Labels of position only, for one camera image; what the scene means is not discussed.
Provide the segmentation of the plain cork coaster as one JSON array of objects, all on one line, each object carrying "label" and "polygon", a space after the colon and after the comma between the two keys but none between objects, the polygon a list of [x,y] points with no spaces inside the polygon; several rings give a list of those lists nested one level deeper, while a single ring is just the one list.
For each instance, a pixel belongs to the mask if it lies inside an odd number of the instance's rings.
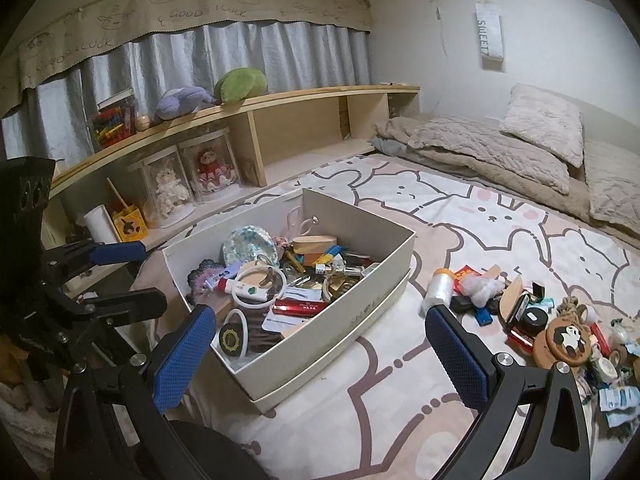
[{"label": "plain cork coaster", "polygon": [[551,351],[544,330],[534,339],[533,357],[536,365],[544,370],[550,370],[550,368],[560,360]]}]

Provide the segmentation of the panda cork coaster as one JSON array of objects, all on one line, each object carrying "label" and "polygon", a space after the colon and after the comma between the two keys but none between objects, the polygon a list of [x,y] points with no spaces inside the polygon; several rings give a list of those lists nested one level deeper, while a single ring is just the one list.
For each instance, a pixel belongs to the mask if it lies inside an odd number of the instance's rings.
[{"label": "panda cork coaster", "polygon": [[546,329],[547,344],[552,356],[569,366],[584,364],[591,356],[589,330],[576,318],[561,316]]}]

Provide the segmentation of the red lighter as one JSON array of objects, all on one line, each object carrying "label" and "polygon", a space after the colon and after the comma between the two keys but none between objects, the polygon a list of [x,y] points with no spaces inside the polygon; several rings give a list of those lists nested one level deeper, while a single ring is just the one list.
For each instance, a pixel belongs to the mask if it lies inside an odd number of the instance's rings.
[{"label": "red lighter", "polygon": [[293,318],[313,318],[328,305],[324,301],[282,298],[273,304],[271,310],[274,314],[292,316]]}]

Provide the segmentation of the red flat stick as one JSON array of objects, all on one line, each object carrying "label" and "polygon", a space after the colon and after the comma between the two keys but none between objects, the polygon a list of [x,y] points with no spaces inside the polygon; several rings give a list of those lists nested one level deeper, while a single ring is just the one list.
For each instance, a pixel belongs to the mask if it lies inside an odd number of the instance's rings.
[{"label": "red flat stick", "polygon": [[599,324],[597,322],[594,322],[589,325],[589,329],[590,329],[590,332],[593,334],[593,337],[596,338],[596,341],[597,341],[596,345],[598,346],[600,352],[602,353],[602,356],[605,356],[607,358],[611,353],[611,348],[608,345],[608,341],[606,340],[604,333],[600,329]]}]

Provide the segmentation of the black round tape roll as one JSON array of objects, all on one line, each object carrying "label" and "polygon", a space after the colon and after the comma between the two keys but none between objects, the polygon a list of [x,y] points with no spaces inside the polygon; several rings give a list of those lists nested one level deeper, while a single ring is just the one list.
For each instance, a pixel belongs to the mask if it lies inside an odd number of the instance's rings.
[{"label": "black round tape roll", "polygon": [[244,359],[248,350],[248,323],[242,310],[232,309],[218,332],[218,347],[232,360]]}]

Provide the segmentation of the grey curtain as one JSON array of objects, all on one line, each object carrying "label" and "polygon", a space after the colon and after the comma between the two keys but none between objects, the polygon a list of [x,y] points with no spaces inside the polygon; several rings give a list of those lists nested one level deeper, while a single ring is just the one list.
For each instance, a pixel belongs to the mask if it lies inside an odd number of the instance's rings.
[{"label": "grey curtain", "polygon": [[96,152],[89,120],[99,102],[131,89],[137,113],[153,116],[166,91],[213,89],[238,67],[261,70],[271,92],[370,84],[368,35],[306,22],[229,22],[149,35],[25,91],[1,118],[1,155],[73,166]]}]

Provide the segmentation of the green plush toy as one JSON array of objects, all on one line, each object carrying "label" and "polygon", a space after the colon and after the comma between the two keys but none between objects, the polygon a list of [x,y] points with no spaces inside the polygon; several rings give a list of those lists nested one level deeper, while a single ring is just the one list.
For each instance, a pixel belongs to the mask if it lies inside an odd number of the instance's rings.
[{"label": "green plush toy", "polygon": [[219,103],[237,103],[262,96],[267,91],[267,78],[257,68],[239,67],[229,70],[216,83],[214,97]]}]

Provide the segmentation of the red doll display case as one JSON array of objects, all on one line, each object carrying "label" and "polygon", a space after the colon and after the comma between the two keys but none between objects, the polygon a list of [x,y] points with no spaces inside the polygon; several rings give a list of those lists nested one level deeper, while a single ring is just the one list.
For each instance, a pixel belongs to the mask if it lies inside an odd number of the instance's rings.
[{"label": "red doll display case", "polygon": [[178,151],[195,198],[211,202],[241,177],[227,127],[194,136],[178,144]]}]

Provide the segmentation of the blue white medicine packet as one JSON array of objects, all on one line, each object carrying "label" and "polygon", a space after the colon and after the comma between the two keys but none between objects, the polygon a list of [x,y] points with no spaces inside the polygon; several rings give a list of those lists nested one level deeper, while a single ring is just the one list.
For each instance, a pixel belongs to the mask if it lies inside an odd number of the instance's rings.
[{"label": "blue white medicine packet", "polygon": [[601,389],[599,408],[608,426],[617,428],[639,416],[640,392],[637,387],[625,386]]}]

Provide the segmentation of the large beige pillow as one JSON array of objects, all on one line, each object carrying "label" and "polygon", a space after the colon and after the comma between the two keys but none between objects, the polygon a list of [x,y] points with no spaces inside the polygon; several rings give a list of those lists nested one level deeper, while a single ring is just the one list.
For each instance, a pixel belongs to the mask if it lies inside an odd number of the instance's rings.
[{"label": "large beige pillow", "polygon": [[585,143],[590,216],[639,235],[639,156],[613,144]]}]

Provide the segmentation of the white shoe box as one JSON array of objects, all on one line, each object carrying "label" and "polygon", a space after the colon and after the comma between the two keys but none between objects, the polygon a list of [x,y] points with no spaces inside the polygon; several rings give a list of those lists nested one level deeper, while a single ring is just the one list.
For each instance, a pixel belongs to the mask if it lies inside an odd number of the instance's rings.
[{"label": "white shoe box", "polygon": [[[217,327],[189,396],[202,410],[227,393],[265,413],[310,382],[404,291],[414,233],[311,190],[282,195],[200,229],[163,251],[184,305]],[[274,314],[282,298],[324,301],[313,318]],[[218,332],[232,309],[248,350],[232,360]]]}]

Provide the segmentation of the yellow pen holder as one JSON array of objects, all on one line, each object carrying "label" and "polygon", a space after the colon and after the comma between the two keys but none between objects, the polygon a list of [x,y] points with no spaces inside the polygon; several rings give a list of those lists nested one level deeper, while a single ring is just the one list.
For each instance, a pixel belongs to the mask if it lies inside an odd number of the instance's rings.
[{"label": "yellow pen holder", "polygon": [[120,195],[110,178],[106,178],[108,185],[122,205],[120,211],[112,214],[112,221],[122,242],[141,242],[148,236],[149,230],[140,209],[134,204],[128,204]]}]

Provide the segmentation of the small fluffy pillow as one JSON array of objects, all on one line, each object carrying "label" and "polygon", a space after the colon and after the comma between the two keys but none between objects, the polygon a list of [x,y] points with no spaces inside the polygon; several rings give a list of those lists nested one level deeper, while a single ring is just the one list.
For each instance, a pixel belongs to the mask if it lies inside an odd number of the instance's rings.
[{"label": "small fluffy pillow", "polygon": [[526,84],[513,86],[499,130],[543,148],[574,168],[584,161],[580,108],[547,91]]}]

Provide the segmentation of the beige folded blanket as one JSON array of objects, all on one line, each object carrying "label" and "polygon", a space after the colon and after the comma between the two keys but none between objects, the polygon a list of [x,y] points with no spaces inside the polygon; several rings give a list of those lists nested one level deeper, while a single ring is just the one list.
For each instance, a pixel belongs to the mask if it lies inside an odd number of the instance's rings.
[{"label": "beige folded blanket", "polygon": [[565,162],[486,122],[395,117],[377,122],[373,129],[371,143],[388,156],[477,178],[583,222],[590,220],[587,185],[570,176]]}]

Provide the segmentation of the white plastic wrapped roll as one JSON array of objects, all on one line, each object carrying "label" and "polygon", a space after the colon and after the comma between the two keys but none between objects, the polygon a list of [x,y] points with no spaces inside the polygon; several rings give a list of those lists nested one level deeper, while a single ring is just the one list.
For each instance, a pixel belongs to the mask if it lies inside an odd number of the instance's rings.
[{"label": "white plastic wrapped roll", "polygon": [[432,275],[430,284],[427,286],[426,294],[421,304],[423,316],[434,306],[450,306],[452,295],[454,294],[454,272],[446,268],[436,269]]}]

